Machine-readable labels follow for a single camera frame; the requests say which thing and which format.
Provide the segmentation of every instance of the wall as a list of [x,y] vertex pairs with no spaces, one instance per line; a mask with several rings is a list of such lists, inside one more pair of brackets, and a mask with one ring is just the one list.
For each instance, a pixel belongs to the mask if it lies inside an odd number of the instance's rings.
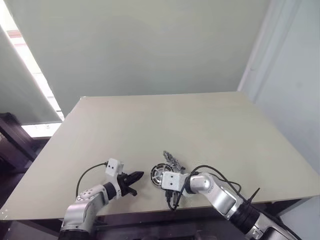
[[[279,24],[286,17],[280,14],[268,47],[264,53],[258,50],[256,58],[248,63],[247,69],[251,72],[247,74],[248,81],[242,83],[241,90],[319,173],[320,1],[292,2],[296,5],[289,6],[287,26],[283,25],[287,33],[284,38],[277,35]],[[287,4],[288,1],[282,5],[282,11],[288,10]],[[261,54],[263,57],[258,61],[261,64],[257,66],[257,56]],[[314,197],[284,214],[282,219],[302,239],[318,240],[319,205],[319,197]]]
[[235,91],[268,0],[5,0],[66,116],[82,96]]

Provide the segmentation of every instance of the mechanical part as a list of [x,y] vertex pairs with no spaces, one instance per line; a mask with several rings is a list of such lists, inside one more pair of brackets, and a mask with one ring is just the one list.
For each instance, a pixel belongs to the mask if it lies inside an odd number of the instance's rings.
[[204,195],[249,240],[297,240],[286,229],[251,206],[250,202],[245,202],[228,184],[210,173],[201,172],[192,176],[175,172],[163,174],[161,187],[167,191],[181,191],[184,184],[184,196]]
[[166,162],[169,164],[169,166],[173,169],[175,173],[183,173],[184,170],[186,170],[185,167],[181,166],[179,161],[172,156],[169,152],[163,151],[163,156],[166,160]]
[[162,177],[165,172],[173,172],[174,170],[172,169],[171,166],[165,163],[159,163],[158,165],[154,166],[151,170],[151,181],[153,182],[154,185],[157,187],[161,187],[162,183]]
[[143,171],[132,174],[123,173],[123,163],[109,159],[105,173],[107,182],[81,192],[65,213],[58,240],[90,239],[90,233],[98,211],[112,199],[127,194],[137,195],[137,191],[129,187],[143,176]]

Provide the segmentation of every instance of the gray wall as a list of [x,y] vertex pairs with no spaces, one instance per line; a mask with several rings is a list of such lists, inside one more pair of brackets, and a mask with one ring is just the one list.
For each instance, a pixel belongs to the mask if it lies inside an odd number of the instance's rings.
[[0,27],[0,113],[6,112],[22,124],[60,122]]
[[268,0],[6,0],[66,116],[81,96],[235,91]]
[[[302,0],[273,68],[255,99],[256,105],[318,173],[320,172],[319,30],[320,1]],[[250,92],[250,85],[244,89],[249,96],[254,95]],[[314,197],[283,215],[282,219],[303,240],[318,240],[319,205],[319,197]]]

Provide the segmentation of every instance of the small fan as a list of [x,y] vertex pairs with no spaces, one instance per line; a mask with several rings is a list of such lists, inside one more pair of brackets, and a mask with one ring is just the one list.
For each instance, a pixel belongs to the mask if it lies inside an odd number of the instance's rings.
[[164,172],[173,172],[174,170],[172,169],[171,166],[165,163],[159,163],[158,165],[154,166],[151,170],[151,181],[153,182],[154,185],[157,187],[161,188],[161,183],[162,183],[162,176]]

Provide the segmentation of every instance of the beige tabletop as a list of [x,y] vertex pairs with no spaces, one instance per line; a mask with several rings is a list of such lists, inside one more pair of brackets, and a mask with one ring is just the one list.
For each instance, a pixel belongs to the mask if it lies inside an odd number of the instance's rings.
[[[144,171],[138,195],[110,201],[99,215],[167,210],[150,171],[163,150],[191,171],[207,164],[239,182],[254,202],[319,194],[319,175],[240,92],[83,97],[36,158],[0,210],[2,220],[63,218],[89,167],[115,158],[124,172]],[[105,183],[103,166],[88,172],[80,191]],[[181,208],[209,206],[201,195]]]

